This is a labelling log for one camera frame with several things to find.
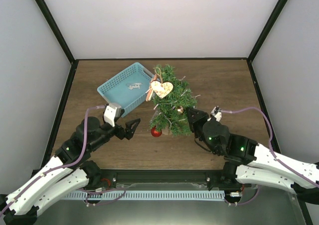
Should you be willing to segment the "small green christmas tree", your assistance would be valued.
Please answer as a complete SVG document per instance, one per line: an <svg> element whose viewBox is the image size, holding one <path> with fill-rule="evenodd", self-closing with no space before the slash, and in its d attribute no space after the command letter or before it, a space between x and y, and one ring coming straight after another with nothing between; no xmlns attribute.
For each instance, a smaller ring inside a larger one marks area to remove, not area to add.
<svg viewBox="0 0 319 225"><path fill-rule="evenodd" d="M159 98L153 93L153 102L155 111L158 110L159 115L150 123L150 128L154 126L157 130L168 130L173 136L187 136L191 134L188 124L186 110L195 108L197 104L196 96L192 94L189 83L184 77L179 78L175 75L175 68L169 64L164 66L156 65L161 69L161 75L165 82L173 84L172 92L165 98ZM178 114L176 107L184 107L184 113Z"/></svg>

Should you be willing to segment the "red ball ornament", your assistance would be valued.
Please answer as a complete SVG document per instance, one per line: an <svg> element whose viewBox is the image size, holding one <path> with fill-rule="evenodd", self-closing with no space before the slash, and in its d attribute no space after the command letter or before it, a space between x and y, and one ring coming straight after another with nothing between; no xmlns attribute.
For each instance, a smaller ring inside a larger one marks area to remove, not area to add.
<svg viewBox="0 0 319 225"><path fill-rule="evenodd" d="M151 135L153 137L160 137L162 135L162 131L161 130L157 130L157 127L154 126L152 129L151 129Z"/></svg>

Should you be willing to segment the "clear battery box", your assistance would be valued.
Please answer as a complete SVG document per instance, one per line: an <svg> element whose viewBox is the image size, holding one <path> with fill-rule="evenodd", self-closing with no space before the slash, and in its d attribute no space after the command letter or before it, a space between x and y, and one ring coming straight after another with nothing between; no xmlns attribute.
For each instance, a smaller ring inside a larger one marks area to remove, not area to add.
<svg viewBox="0 0 319 225"><path fill-rule="evenodd" d="M155 113L153 114L153 116L152 116L152 118L150 120L150 123L152 123L152 121L159 115L159 113L160 112L158 110L155 111Z"/></svg>

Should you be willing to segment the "gingerbread figure ornament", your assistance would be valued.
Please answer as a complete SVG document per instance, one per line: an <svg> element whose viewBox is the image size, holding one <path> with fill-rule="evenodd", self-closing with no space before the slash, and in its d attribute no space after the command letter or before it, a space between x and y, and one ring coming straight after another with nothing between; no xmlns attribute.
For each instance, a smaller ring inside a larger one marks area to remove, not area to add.
<svg viewBox="0 0 319 225"><path fill-rule="evenodd" d="M152 100L154 91L153 91L153 89L152 89L151 84L152 84L153 81L156 81L157 79L158 79L158 75L155 74L154 77L153 77L153 78L151 79L151 81L150 81L149 90L147 91L147 96L146 96L146 102L149 102L149 101Z"/></svg>

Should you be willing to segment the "brown heart ornament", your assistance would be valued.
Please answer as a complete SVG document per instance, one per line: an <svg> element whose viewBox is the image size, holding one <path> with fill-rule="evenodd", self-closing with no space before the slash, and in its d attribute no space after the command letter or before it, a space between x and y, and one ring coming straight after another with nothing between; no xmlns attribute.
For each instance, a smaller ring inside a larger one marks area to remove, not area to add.
<svg viewBox="0 0 319 225"><path fill-rule="evenodd" d="M163 80L159 67L155 67L155 75L151 81L151 89L161 99L168 96L173 90L173 84Z"/></svg>

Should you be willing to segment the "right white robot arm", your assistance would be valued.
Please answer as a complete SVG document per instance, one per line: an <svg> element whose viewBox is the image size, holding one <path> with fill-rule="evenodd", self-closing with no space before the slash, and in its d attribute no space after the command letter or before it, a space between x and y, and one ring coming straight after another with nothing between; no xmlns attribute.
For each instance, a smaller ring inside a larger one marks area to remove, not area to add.
<svg viewBox="0 0 319 225"><path fill-rule="evenodd" d="M225 110L211 113L187 108L190 131L202 149L225 159L221 180L228 187L255 184L295 194L301 201L319 203L319 165L277 153L248 137L233 134L220 120Z"/></svg>

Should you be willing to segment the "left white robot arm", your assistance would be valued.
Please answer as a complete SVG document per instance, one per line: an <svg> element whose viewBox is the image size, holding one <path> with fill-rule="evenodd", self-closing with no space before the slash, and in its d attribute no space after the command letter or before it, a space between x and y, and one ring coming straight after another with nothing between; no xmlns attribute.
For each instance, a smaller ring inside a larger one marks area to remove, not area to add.
<svg viewBox="0 0 319 225"><path fill-rule="evenodd" d="M24 185L14 192L0 196L0 215L7 225L32 225L50 206L74 190L97 187L102 181L101 169L91 153L112 137L130 140L141 120L116 121L123 109L104 109L103 121L85 115L75 132L48 162Z"/></svg>

